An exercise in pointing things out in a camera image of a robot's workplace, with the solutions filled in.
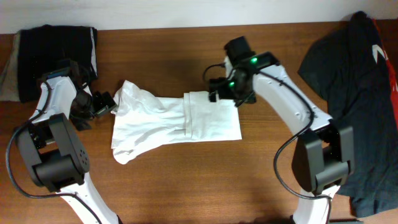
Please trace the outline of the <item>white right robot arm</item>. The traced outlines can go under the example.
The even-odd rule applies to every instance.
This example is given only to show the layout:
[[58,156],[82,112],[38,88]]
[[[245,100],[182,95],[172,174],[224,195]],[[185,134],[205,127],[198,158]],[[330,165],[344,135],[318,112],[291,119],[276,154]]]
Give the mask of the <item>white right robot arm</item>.
[[[228,99],[240,106],[254,103],[255,97],[260,96],[292,133],[273,160],[278,181],[299,198],[290,221],[329,223],[333,197],[355,168],[352,126],[335,121],[318,108],[270,52],[227,52],[222,66],[226,76],[209,81],[210,101]],[[282,151],[293,142],[292,172],[301,188],[299,192],[283,181],[277,168]]]

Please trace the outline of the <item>white t-shirt with robot print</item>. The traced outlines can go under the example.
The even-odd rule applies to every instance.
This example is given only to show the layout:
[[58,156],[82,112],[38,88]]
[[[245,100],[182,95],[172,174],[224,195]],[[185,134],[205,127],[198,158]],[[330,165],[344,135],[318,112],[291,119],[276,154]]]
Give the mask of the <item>white t-shirt with robot print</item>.
[[125,81],[113,99],[117,107],[112,111],[111,149],[120,164],[165,144],[242,138],[234,101],[212,103],[206,91],[191,91],[181,98],[156,97]]

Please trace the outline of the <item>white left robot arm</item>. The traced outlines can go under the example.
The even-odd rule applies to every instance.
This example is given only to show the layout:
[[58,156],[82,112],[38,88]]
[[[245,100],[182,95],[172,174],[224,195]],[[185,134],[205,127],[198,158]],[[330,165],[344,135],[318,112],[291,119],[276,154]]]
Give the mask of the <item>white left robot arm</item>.
[[88,153],[69,121],[79,93],[90,97],[80,76],[71,68],[45,73],[34,114],[12,136],[30,178],[60,197],[83,223],[120,223],[101,198],[90,177]]

